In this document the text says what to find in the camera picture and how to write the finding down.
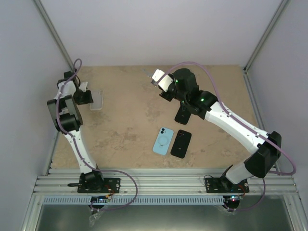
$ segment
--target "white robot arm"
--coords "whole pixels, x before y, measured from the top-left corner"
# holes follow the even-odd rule
[[[51,118],[56,129],[62,132],[59,128],[57,119],[56,119],[56,101],[58,97],[59,99],[59,114],[60,114],[60,123],[62,127],[74,136],[76,141],[78,150],[82,156],[82,160],[80,159],[78,152],[76,150],[76,146],[73,138],[69,134],[65,134],[64,136],[69,141],[74,154],[78,160],[79,168],[80,168],[80,179],[77,184],[69,184],[68,186],[78,187],[79,193],[100,193],[104,190],[104,178],[101,172],[94,171],[93,169],[98,169],[95,161],[91,158],[91,155],[86,148],[84,139],[82,137],[82,117],[77,108],[77,104],[88,104],[93,103],[91,91],[87,89],[87,82],[77,83],[74,78],[72,81],[69,81],[65,84],[62,93],[60,93],[60,89],[62,85],[66,82],[68,78],[73,75],[72,72],[67,72],[64,74],[64,79],[59,80],[58,82],[58,93],[54,99],[49,100],[47,102],[47,106],[49,112],[51,114]]]
[[[220,181],[226,192],[234,185],[243,182],[243,180],[256,176],[265,177],[270,168],[280,157],[280,152],[255,135],[248,129],[241,126],[229,115],[230,113],[242,121],[256,134],[274,142],[281,147],[281,136],[277,132],[267,133],[249,124],[247,121],[233,113],[229,108],[227,114],[221,107],[215,95],[208,91],[199,90],[195,75],[187,68],[178,69],[172,75],[166,75],[161,70],[156,70],[152,76],[152,84],[158,86],[162,92],[160,94],[164,99],[171,101],[176,99],[180,101],[181,106],[185,107],[191,114],[198,115],[221,129],[225,130],[240,142],[251,154],[248,159],[230,166],[220,177]]]

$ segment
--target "black phone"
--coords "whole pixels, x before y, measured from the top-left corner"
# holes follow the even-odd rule
[[[180,108],[178,110],[177,115],[174,118],[175,122],[186,125],[190,117],[191,113],[188,111],[186,107],[182,105],[182,103],[180,103]]]
[[[183,159],[186,155],[191,137],[192,134],[190,132],[179,130],[171,149],[171,155]]]

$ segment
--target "white wall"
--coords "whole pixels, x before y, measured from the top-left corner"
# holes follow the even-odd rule
[[[291,1],[249,76],[268,131],[297,163],[294,175],[308,214],[308,1]],[[284,170],[290,165],[284,159]]]
[[[69,70],[32,1],[0,7],[0,229],[21,228],[55,128],[46,102]]]
[[[84,65],[245,65],[281,0],[42,0]]]

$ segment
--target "ventilation grille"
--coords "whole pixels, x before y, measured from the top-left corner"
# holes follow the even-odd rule
[[[113,196],[107,202],[99,200],[94,205],[124,205],[133,196]],[[45,205],[89,205],[91,196],[46,196]],[[223,205],[222,196],[138,196],[132,205]]]

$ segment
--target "beige tabletop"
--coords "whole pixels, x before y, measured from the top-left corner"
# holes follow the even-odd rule
[[[174,121],[180,103],[159,96],[161,90],[150,84],[143,72],[167,71],[170,66],[83,67],[78,76],[89,82],[89,89],[103,90],[103,109],[90,111],[78,106],[90,155],[99,167],[228,167],[249,156],[248,151],[225,131],[192,115],[187,125]],[[214,93],[207,75],[198,67],[195,73],[201,90]],[[223,102],[236,114],[256,125],[241,68],[235,65],[206,66],[212,74]],[[161,127],[174,130],[167,155],[152,151]],[[184,159],[170,154],[175,135],[182,129],[192,134]],[[52,168],[78,168],[74,153],[60,135]]]

